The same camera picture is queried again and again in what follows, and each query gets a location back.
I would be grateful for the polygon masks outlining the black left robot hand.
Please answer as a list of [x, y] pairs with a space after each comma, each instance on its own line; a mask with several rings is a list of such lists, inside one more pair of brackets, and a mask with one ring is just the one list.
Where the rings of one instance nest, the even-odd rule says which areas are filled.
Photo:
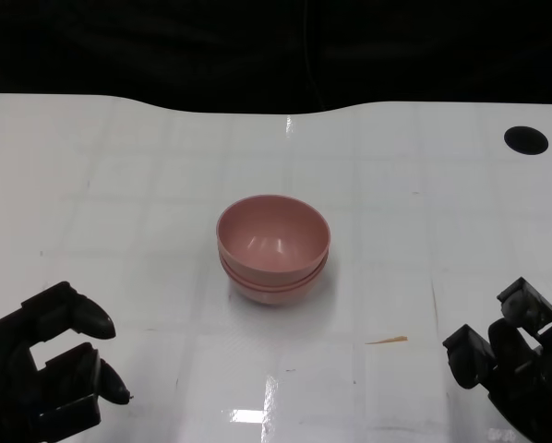
[[109, 315], [66, 281], [0, 319], [0, 442], [59, 442], [100, 423], [99, 399], [130, 402], [122, 378], [88, 342], [36, 366], [31, 347], [67, 330], [116, 335]]

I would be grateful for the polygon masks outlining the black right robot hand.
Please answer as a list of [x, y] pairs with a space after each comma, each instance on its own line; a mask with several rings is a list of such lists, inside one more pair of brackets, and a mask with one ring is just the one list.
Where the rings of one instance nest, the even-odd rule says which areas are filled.
[[498, 300], [487, 339], [465, 324], [443, 342], [450, 371], [464, 389], [482, 385], [530, 441], [552, 442], [552, 305], [523, 277]]

